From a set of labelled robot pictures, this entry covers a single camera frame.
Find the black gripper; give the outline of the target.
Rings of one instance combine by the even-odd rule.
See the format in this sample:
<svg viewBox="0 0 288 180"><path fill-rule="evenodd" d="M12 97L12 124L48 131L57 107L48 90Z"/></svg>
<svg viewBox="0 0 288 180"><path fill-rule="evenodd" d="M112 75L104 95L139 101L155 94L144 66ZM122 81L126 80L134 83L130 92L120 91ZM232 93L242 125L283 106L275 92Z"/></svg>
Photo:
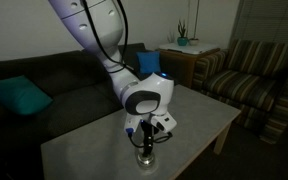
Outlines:
<svg viewBox="0 0 288 180"><path fill-rule="evenodd" d="M144 148L143 148L143 153L142 155L144 157L148 157L151 155L152 150L153 150L153 136L154 136L154 128L151 124L147 123L146 121L141 122L141 128L144 132Z"/></svg>

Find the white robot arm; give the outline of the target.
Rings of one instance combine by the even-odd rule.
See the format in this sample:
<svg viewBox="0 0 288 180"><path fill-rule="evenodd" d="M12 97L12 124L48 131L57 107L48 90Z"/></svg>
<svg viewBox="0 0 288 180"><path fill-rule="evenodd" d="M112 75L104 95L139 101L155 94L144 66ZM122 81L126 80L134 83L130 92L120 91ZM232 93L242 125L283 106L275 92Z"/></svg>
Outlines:
<svg viewBox="0 0 288 180"><path fill-rule="evenodd" d="M141 127L144 141L139 147L144 157L149 156L153 144L168 140L177 125L168 113L174 80L160 72L140 80L127 69L118 49L118 42L127 39L126 15L120 0L48 1L72 36L97 56L109 73L114 92L127 112L125 132L133 135ZM158 131L166 135L155 140Z"/></svg>

